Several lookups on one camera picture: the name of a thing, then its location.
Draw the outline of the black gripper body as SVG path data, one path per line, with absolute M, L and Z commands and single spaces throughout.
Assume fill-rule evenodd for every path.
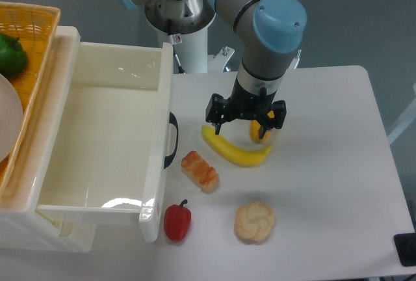
M 254 78 L 249 81 L 246 85 L 238 76 L 228 98 L 213 94 L 205 110 L 205 121 L 213 124 L 215 120 L 222 120 L 226 123 L 236 119 L 258 120 L 269 115 L 275 117 L 275 129 L 282 128 L 287 114 L 286 103 L 274 99 L 281 79 Z

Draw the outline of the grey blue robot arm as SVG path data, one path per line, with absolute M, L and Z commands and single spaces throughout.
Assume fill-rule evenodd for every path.
M 213 94 L 205 119 L 216 130 L 236 119 L 259 122 L 260 135 L 279 129 L 286 105 L 274 99 L 291 65 L 307 23 L 298 0 L 120 0 L 126 8 L 144 5 L 151 26 L 173 46 L 196 47 L 186 36 L 204 31 L 220 16 L 244 42 L 229 98 Z

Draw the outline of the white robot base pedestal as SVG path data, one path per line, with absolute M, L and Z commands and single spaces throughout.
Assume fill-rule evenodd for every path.
M 191 34 L 179 34 L 174 51 L 182 68 L 188 74 L 208 72 L 208 30 L 203 28 Z

